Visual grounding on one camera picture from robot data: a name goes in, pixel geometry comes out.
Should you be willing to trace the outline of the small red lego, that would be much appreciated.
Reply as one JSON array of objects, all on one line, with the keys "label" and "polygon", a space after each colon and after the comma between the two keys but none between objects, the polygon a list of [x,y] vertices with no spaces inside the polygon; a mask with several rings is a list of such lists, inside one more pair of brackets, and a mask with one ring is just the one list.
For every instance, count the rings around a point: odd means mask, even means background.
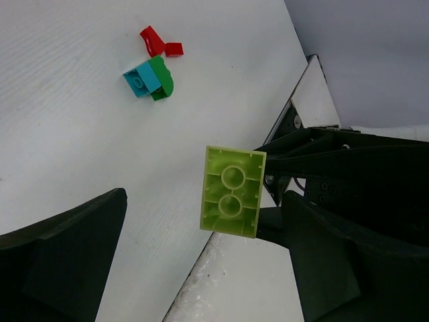
[{"label": "small red lego", "polygon": [[180,42],[168,42],[165,44],[166,57],[180,57],[184,55],[183,45]]}]

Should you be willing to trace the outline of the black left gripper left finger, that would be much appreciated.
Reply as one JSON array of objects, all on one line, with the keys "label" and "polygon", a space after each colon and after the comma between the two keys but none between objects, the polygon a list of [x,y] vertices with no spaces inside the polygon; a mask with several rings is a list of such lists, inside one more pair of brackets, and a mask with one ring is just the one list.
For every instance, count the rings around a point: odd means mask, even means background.
[{"label": "black left gripper left finger", "polygon": [[116,188],[1,236],[2,321],[94,321],[127,210]]}]

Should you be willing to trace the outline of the red sloped lego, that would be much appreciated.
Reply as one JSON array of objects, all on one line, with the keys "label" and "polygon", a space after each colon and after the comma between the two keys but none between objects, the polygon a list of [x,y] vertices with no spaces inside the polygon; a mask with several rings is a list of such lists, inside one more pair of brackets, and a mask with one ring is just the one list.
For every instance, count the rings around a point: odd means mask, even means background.
[{"label": "red sloped lego", "polygon": [[143,29],[139,35],[145,42],[147,53],[151,58],[164,53],[166,44],[151,25]]}]

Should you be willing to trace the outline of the green curved lego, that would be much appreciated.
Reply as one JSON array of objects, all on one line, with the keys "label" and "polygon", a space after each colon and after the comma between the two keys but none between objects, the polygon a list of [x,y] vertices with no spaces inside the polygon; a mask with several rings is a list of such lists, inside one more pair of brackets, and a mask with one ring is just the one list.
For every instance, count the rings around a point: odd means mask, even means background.
[{"label": "green curved lego", "polygon": [[148,62],[161,84],[160,88],[151,93],[152,99],[159,101],[170,97],[174,90],[174,81],[164,59],[157,55],[149,59]]}]

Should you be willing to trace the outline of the light blue lego brick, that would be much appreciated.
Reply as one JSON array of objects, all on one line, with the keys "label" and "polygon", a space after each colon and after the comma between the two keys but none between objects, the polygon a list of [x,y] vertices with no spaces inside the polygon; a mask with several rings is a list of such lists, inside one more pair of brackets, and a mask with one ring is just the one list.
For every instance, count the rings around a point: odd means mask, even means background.
[{"label": "light blue lego brick", "polygon": [[137,98],[150,95],[161,88],[161,82],[149,62],[125,72],[123,77]]}]

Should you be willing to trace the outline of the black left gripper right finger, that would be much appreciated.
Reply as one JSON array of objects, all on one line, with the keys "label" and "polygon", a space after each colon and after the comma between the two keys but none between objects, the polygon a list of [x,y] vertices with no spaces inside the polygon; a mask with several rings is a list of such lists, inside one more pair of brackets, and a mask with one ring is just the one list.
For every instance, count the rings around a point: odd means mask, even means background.
[{"label": "black left gripper right finger", "polygon": [[294,191],[262,208],[258,239],[289,251],[305,321],[427,321],[428,246],[391,237]]}]

